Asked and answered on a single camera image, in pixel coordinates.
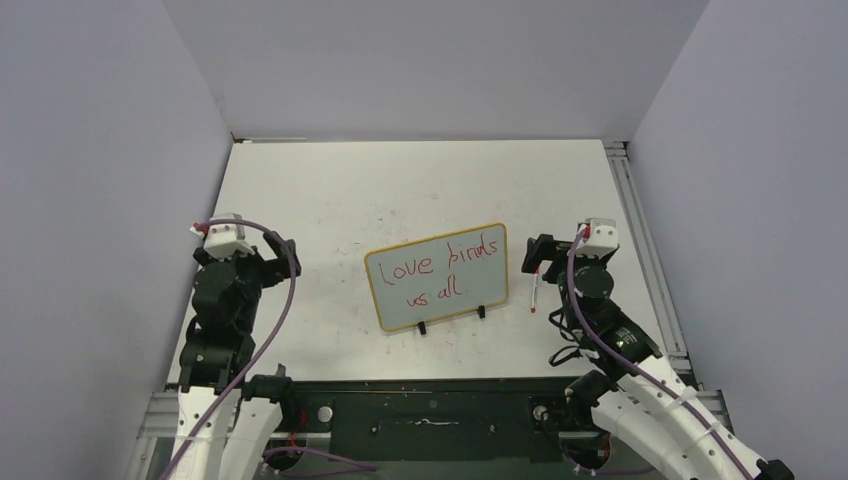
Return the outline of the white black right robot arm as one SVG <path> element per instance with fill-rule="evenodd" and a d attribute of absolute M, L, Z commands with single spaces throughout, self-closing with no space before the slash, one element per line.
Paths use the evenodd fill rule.
<path fill-rule="evenodd" d="M 569 421 L 618 438 L 666 479 L 791 479 L 790 467 L 744 444 L 676 373 L 658 344 L 611 298 L 608 226 L 579 226 L 572 241 L 530 237 L 521 270 L 556 286 L 549 322 L 592 370 L 564 391 Z"/>

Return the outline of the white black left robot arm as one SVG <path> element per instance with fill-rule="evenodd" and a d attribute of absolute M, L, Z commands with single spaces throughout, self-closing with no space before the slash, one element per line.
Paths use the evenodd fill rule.
<path fill-rule="evenodd" d="M 253 338 L 263 291 L 301 273 L 294 241 L 275 232 L 263 238 L 270 260 L 243 234 L 214 229 L 193 253 L 194 315 L 179 355 L 178 420 L 164 479 L 250 479 L 274 430 L 297 420 L 283 366 L 248 374 L 270 345 Z"/>

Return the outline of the white marker pen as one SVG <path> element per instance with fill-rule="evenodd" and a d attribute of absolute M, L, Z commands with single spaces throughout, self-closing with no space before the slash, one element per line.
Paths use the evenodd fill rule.
<path fill-rule="evenodd" d="M 536 272 L 534 272 L 534 275 L 533 275 L 533 281 L 532 281 L 532 285 L 531 285 L 531 304 L 530 304 L 530 308 L 531 308 L 531 307 L 533 307 L 533 306 L 535 306 L 535 307 L 537 308 L 537 302 L 538 302 L 538 300 L 537 300 L 537 299 L 538 299 L 539 280 L 540 280 L 540 275 L 539 275 L 539 272 L 538 272 L 538 271 L 536 271 Z"/>

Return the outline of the yellow framed small whiteboard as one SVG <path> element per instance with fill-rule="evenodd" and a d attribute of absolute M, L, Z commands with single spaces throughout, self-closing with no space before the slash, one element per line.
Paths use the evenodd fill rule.
<path fill-rule="evenodd" d="M 508 230 L 500 222 L 373 250 L 364 266 L 385 332 L 488 310 L 509 298 Z"/>

